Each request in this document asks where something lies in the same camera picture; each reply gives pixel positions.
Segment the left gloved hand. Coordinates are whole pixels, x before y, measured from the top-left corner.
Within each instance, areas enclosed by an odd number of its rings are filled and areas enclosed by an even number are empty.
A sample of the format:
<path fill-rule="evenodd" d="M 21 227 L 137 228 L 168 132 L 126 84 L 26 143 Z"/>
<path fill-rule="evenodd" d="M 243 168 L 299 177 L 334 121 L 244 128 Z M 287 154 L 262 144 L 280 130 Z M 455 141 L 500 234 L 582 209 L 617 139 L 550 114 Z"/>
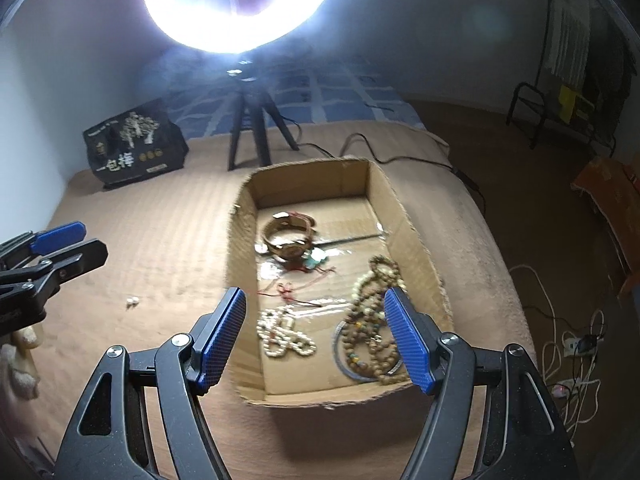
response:
<path fill-rule="evenodd" d="M 40 324 L 21 328 L 1 337 L 1 365 L 8 372 L 8 382 L 14 394 L 25 401 L 39 396 L 40 375 L 32 350 L 43 343 L 43 329 Z"/>

